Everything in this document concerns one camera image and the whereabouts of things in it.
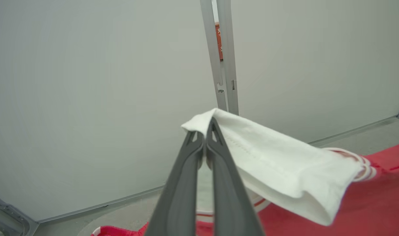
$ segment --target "white cloth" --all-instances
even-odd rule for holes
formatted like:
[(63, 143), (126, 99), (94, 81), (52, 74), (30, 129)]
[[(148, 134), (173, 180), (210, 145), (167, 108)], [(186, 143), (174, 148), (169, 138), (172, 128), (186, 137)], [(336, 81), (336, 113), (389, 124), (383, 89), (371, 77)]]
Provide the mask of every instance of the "white cloth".
[(360, 163), (216, 108), (182, 127), (206, 136), (212, 117), (247, 188), (318, 224), (332, 223)]
[[(248, 188), (246, 188), (246, 193), (248, 194), (249, 200), (254, 205), (256, 212), (261, 211), (264, 206), (269, 205), (268, 201), (264, 202), (263, 197)], [(197, 214), (209, 216), (214, 215), (213, 172), (205, 164), (205, 160), (203, 161), (201, 168), (198, 170)], [(212, 222), (213, 218), (211, 217), (209, 220), (206, 222)]]

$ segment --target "white towel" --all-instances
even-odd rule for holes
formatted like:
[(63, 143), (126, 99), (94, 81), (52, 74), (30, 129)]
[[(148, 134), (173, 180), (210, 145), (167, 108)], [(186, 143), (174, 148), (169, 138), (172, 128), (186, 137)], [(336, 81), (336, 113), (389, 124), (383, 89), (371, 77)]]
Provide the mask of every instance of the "white towel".
[(360, 163), (216, 108), (182, 127), (206, 136), (212, 117), (247, 188), (318, 224), (332, 223)]

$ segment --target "gray wall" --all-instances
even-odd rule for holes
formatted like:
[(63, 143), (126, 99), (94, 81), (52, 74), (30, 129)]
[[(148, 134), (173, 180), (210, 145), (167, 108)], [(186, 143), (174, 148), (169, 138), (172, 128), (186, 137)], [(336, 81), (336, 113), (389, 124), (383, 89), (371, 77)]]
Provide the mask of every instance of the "gray wall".
[(306, 142), (399, 112), (399, 0), (232, 0), (240, 115)]
[(0, 198), (36, 221), (163, 185), (213, 107), (198, 1), (0, 1)]

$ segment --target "white stripe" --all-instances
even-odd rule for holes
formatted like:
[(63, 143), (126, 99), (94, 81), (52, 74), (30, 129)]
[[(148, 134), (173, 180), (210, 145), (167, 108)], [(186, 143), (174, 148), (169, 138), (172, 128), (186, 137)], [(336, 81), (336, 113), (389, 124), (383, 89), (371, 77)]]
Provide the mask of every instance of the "white stripe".
[[(263, 209), (265, 209), (271, 202), (269, 200), (265, 200), (262, 203), (260, 203), (257, 206), (254, 206), (254, 210), (255, 212), (260, 212)], [(213, 223), (214, 222), (214, 212), (208, 212), (208, 213), (200, 213), (197, 211), (197, 214), (203, 214), (203, 215), (197, 215), (197, 221), (202, 221), (202, 222), (207, 222), (207, 223)]]
[(367, 160), (366, 157), (361, 157), (361, 158), (363, 158), (363, 161), (364, 161), (364, 163), (365, 163), (366, 165), (368, 165), (368, 166), (371, 166), (371, 165), (372, 165), (372, 163), (371, 163), (369, 160)]
[(376, 176), (376, 174), (378, 173), (378, 171), (375, 168), (373, 168), (373, 167), (370, 167), (370, 168), (372, 169), (372, 174), (366, 180), (374, 178)]
[(360, 182), (366, 180), (372, 174), (372, 168), (366, 165), (363, 165), (365, 171), (362, 176), (359, 178), (354, 178), (353, 182)]
[(255, 197), (255, 199), (251, 200), (251, 203), (255, 204), (255, 203), (261, 201), (262, 199), (264, 199), (264, 198), (258, 195), (257, 197)]
[(351, 151), (347, 151), (347, 150), (345, 150), (345, 149), (337, 148), (337, 147), (325, 147), (325, 148), (323, 148), (323, 149), (326, 149), (326, 150), (329, 150), (329, 151), (342, 151), (342, 152), (345, 152), (345, 153), (348, 153), (348, 154), (352, 155), (352, 156), (355, 157), (360, 163), (362, 163), (362, 164), (365, 163), (365, 161), (363, 160), (364, 157), (361, 157), (360, 155), (357, 155), (357, 154), (355, 154), (355, 153), (353, 153), (353, 152), (351, 152)]
[(95, 229), (95, 231), (93, 231), (93, 236), (98, 236), (100, 234), (100, 227), (98, 227), (97, 229)]

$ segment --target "red and white striped fabric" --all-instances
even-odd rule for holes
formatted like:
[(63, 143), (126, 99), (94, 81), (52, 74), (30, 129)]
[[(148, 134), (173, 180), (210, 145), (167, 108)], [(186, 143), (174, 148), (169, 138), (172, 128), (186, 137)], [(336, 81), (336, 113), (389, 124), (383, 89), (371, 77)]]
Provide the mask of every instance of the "red and white striped fabric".
[[(257, 198), (253, 203), (267, 235), (399, 236), (399, 145), (366, 157), (343, 149), (327, 149), (347, 153), (366, 166), (349, 186), (333, 224), (321, 226)], [(200, 221), (202, 218), (197, 217), (197, 235), (212, 236), (212, 220)], [(146, 228), (147, 224), (135, 232), (103, 226), (92, 236), (141, 236)]]

